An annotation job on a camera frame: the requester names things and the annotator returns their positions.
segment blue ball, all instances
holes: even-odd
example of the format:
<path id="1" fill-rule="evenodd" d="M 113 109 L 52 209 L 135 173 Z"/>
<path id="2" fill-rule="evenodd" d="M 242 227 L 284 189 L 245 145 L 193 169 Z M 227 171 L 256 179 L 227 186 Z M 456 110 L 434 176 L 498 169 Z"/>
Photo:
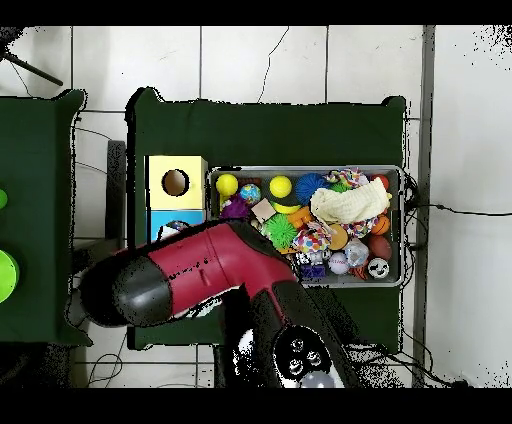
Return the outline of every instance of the blue ball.
<path id="1" fill-rule="evenodd" d="M 329 187 L 329 182 L 321 175 L 315 173 L 305 174 L 297 180 L 295 194 L 302 205 L 307 205 L 317 189 Z"/>
<path id="2" fill-rule="evenodd" d="M 240 197 L 249 206 L 253 206 L 261 200 L 261 191 L 257 185 L 246 184 L 240 189 Z"/>

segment yellow tennis ball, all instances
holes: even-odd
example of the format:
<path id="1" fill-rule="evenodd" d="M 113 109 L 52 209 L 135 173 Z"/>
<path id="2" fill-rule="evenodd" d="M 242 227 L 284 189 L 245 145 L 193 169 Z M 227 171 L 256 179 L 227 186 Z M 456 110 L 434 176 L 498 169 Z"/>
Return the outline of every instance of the yellow tennis ball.
<path id="1" fill-rule="evenodd" d="M 229 197 L 238 190 L 238 180 L 234 175 L 223 174 L 217 179 L 215 187 L 222 196 Z"/>
<path id="2" fill-rule="evenodd" d="M 277 198 L 286 197 L 292 191 L 292 182 L 288 177 L 279 175 L 270 181 L 270 192 Z"/>

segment dark green cloth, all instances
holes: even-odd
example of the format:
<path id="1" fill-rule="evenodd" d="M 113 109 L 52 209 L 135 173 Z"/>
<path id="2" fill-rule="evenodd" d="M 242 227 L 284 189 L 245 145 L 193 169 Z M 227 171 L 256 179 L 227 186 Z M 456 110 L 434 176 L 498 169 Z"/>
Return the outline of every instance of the dark green cloth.
<path id="1" fill-rule="evenodd" d="M 65 320 L 71 272 L 70 127 L 82 91 L 56 99 L 0 98 L 0 249 L 20 280 L 0 303 L 0 342 L 90 344 Z"/>
<path id="2" fill-rule="evenodd" d="M 404 111 L 402 97 L 388 98 L 382 105 L 166 103 L 153 89 L 139 89 L 127 106 L 128 151 L 135 152 L 136 163 L 135 242 L 145 242 L 145 155 L 197 155 L 210 168 L 401 166 Z M 398 287 L 335 289 L 335 293 L 356 321 L 361 341 L 398 349 Z M 216 320 L 211 313 L 193 323 L 137 328 L 135 345 L 221 343 L 218 331 L 211 331 L 209 340 L 204 337 L 204 329 L 217 325 Z"/>

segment white ball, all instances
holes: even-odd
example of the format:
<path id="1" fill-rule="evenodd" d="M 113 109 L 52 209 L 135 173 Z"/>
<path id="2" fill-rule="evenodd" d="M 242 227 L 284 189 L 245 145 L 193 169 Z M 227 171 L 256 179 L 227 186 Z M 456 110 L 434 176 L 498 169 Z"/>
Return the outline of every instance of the white ball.
<path id="1" fill-rule="evenodd" d="M 341 252 L 333 253 L 329 258 L 329 268 L 335 274 L 346 274 L 349 266 L 345 254 Z"/>

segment gray plastic bin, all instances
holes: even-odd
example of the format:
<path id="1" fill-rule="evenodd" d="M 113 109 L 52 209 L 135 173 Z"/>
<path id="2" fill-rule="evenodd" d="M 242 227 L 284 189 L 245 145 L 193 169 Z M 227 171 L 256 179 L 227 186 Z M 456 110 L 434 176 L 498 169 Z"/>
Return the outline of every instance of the gray plastic bin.
<path id="1" fill-rule="evenodd" d="M 210 204 L 207 206 L 208 219 L 218 218 L 219 194 L 215 188 L 215 181 L 222 174 L 233 174 L 237 178 L 261 178 L 262 186 L 268 187 L 270 180 L 277 175 L 286 175 L 295 186 L 295 181 L 302 175 L 310 172 L 318 172 L 325 175 L 329 171 L 337 169 L 359 168 L 368 178 L 375 174 L 385 175 L 389 180 L 388 192 L 393 195 L 390 200 L 391 207 L 388 209 L 388 217 L 391 220 L 391 230 L 385 237 L 391 243 L 393 255 L 389 261 L 389 274 L 384 279 L 373 279 L 370 275 L 368 280 L 363 281 L 351 274 L 336 275 L 329 270 L 327 264 L 326 277 L 304 278 L 302 283 L 305 286 L 328 286 L 328 287 L 392 287 L 400 284 L 404 274 L 404 178 L 403 171 L 397 166 L 386 165 L 338 165 L 338 166 L 240 166 L 234 169 L 214 168 L 208 174 L 208 182 L 211 190 Z"/>

